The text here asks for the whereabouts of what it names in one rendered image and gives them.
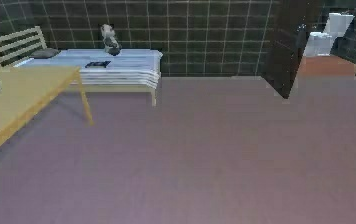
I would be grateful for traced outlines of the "white toilet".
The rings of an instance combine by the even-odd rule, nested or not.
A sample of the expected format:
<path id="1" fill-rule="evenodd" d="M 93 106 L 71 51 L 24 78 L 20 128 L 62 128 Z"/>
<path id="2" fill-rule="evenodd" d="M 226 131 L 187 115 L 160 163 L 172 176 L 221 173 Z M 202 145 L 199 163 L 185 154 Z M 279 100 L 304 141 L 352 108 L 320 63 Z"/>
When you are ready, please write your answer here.
<path id="1" fill-rule="evenodd" d="M 330 13 L 322 32 L 311 32 L 303 55 L 305 57 L 329 56 L 334 42 L 342 38 L 355 16 Z"/>

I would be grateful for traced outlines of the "yellow wooden table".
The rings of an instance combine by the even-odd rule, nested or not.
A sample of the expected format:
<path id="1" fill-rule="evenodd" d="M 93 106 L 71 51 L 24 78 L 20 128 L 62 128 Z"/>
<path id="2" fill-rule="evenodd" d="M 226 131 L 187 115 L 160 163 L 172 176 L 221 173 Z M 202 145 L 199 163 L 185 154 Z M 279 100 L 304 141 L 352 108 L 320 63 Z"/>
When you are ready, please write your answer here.
<path id="1" fill-rule="evenodd" d="M 0 67 L 0 146 L 73 82 L 94 124 L 77 66 Z"/>

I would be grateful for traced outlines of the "black flat book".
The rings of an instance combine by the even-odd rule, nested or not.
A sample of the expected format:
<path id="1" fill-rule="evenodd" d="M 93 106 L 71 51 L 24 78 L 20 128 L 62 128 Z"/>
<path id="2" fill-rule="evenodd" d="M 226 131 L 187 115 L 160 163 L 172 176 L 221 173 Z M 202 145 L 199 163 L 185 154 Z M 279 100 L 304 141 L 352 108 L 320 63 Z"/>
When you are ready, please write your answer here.
<path id="1" fill-rule="evenodd" d="M 85 65 L 85 68 L 107 68 L 107 66 L 111 63 L 111 61 L 95 61 L 89 62 Z"/>

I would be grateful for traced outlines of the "grey and white plush toy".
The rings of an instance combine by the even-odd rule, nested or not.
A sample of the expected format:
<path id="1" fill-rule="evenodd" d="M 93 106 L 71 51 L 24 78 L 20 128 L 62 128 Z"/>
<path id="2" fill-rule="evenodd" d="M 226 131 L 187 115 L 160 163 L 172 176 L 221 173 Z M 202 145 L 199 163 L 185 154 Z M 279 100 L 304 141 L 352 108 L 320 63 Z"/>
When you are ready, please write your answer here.
<path id="1" fill-rule="evenodd" d="M 118 55 L 121 51 L 121 45 L 117 40 L 113 27 L 108 24 L 103 24 L 100 30 L 105 52 L 113 56 Z"/>

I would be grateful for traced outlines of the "dark brown room door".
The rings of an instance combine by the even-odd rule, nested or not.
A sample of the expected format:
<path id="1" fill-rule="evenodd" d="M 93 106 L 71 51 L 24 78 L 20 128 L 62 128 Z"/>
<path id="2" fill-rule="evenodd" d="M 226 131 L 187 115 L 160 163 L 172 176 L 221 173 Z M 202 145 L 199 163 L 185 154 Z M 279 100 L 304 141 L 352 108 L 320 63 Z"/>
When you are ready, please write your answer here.
<path id="1" fill-rule="evenodd" d="M 293 87 L 322 0 L 281 0 L 261 77 L 284 99 Z"/>

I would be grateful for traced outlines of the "grey pillow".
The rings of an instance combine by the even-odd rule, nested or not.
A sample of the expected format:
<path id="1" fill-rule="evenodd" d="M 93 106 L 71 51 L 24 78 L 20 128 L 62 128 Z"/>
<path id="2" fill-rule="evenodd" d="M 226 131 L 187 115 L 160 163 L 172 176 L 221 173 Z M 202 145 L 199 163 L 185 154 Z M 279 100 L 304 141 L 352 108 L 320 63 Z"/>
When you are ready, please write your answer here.
<path id="1" fill-rule="evenodd" d="M 52 58 L 60 53 L 60 50 L 53 48 L 46 48 L 34 51 L 30 57 L 34 59 L 48 59 Z"/>

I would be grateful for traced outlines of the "pale blue bed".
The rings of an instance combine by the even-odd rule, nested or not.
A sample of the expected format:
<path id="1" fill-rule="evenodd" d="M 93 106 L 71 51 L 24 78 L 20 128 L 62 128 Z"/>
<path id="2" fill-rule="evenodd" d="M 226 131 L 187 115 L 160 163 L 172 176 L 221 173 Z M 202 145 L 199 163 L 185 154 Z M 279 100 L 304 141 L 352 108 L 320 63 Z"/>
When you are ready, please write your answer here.
<path id="1" fill-rule="evenodd" d="M 39 26 L 0 36 L 0 67 L 78 66 L 82 83 L 90 92 L 148 92 L 157 102 L 163 54 L 153 49 L 124 49 L 113 56 L 99 49 L 66 49 L 48 59 L 30 55 L 49 48 Z M 111 61 L 107 68 L 85 68 L 89 62 Z"/>

